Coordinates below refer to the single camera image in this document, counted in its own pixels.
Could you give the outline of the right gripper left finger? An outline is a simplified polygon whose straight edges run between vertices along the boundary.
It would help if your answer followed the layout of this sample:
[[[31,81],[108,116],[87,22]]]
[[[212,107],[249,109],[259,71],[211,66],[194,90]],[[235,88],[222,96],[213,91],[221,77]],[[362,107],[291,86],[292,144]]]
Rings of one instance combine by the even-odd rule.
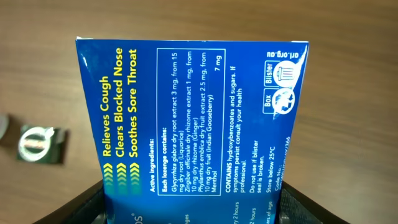
[[[103,181],[34,224],[106,224]]]

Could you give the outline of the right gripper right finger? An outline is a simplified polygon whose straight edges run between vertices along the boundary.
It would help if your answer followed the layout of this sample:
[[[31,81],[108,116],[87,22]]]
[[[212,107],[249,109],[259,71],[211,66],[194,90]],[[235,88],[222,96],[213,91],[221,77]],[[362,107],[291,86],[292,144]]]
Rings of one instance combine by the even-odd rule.
[[[348,224],[285,181],[278,202],[278,224]]]

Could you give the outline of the blue lozenge box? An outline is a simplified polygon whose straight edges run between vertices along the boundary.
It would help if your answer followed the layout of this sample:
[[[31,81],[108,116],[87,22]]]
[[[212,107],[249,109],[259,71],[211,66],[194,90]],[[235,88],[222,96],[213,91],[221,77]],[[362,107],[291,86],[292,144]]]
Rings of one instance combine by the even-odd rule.
[[[274,223],[309,48],[78,38],[108,223]]]

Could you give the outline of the white glue bottle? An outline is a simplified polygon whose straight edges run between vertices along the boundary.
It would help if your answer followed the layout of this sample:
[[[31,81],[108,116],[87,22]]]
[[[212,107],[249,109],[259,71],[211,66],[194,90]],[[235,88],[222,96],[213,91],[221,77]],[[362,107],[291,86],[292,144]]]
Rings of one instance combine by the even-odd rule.
[[[7,114],[0,114],[0,139],[4,137],[9,127],[9,116]]]

